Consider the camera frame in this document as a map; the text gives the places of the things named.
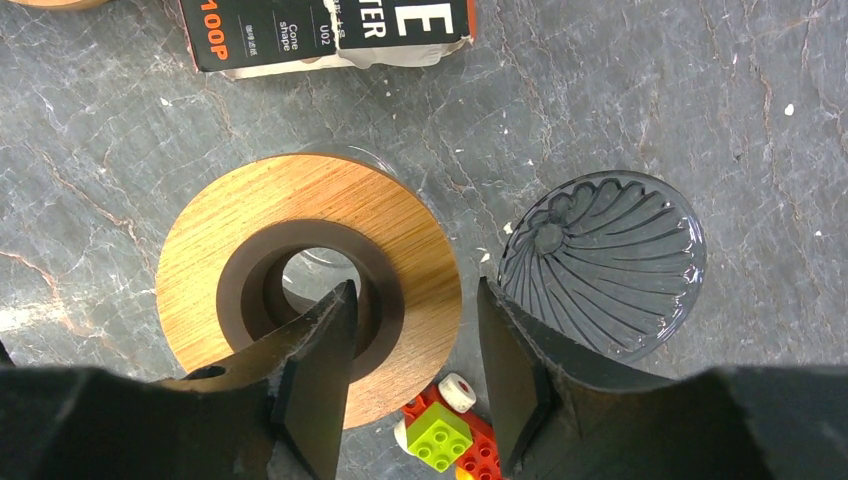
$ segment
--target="white lego wheel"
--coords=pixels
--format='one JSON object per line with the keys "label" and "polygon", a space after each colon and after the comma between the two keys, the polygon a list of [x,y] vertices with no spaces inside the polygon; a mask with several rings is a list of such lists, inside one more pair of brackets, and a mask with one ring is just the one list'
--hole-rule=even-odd
{"label": "white lego wheel", "polygon": [[398,446],[406,452],[408,455],[412,455],[412,452],[409,451],[409,447],[406,444],[406,420],[401,419],[395,425],[395,441],[398,442]]}
{"label": "white lego wheel", "polygon": [[471,385],[455,373],[448,374],[439,382],[439,393],[448,406],[458,413],[465,413],[477,403],[477,394]]}

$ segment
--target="marble countertop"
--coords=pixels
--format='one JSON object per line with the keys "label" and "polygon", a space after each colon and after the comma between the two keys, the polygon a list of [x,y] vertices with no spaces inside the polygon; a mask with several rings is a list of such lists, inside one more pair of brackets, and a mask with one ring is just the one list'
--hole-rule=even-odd
{"label": "marble countertop", "polygon": [[[473,299],[514,225],[581,174],[658,176],[700,215],[706,283],[639,365],[848,364],[848,3],[478,2],[426,69],[232,82],[194,73],[174,0],[0,2],[0,338],[22,365],[181,370],[154,274],[204,186],[315,142],[365,146],[434,210],[467,308],[446,368],[482,383]],[[394,417],[347,432],[339,478],[435,478]]]}

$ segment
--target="wood grain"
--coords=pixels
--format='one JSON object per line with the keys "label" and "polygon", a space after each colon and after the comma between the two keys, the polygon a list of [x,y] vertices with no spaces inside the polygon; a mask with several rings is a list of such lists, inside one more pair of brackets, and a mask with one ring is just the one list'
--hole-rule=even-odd
{"label": "wood grain", "polygon": [[86,8],[102,5],[109,0],[11,0],[28,7],[42,8],[45,10],[84,10]]}
{"label": "wood grain", "polygon": [[160,321],[192,371],[232,353],[216,313],[221,271],[253,233],[293,219],[353,228],[392,263],[404,293],[403,330],[389,357],[350,386],[345,428],[400,408],[432,381],[456,340],[462,294],[444,233],[415,195],[370,167],[287,155],[241,167],[201,191],[177,218],[156,276]]}

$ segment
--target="lime green lego brick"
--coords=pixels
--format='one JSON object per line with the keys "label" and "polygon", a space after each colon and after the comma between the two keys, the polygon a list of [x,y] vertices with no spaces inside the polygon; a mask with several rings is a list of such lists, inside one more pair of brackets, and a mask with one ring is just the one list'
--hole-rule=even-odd
{"label": "lime green lego brick", "polygon": [[471,428],[455,413],[434,403],[406,429],[410,453],[443,473],[471,444]]}

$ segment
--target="black box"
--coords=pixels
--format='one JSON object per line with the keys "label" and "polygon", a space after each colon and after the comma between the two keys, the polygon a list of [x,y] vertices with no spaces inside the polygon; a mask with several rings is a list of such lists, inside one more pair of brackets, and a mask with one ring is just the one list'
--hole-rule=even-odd
{"label": "black box", "polygon": [[181,0],[195,64],[236,78],[426,66],[473,40],[472,0]]}

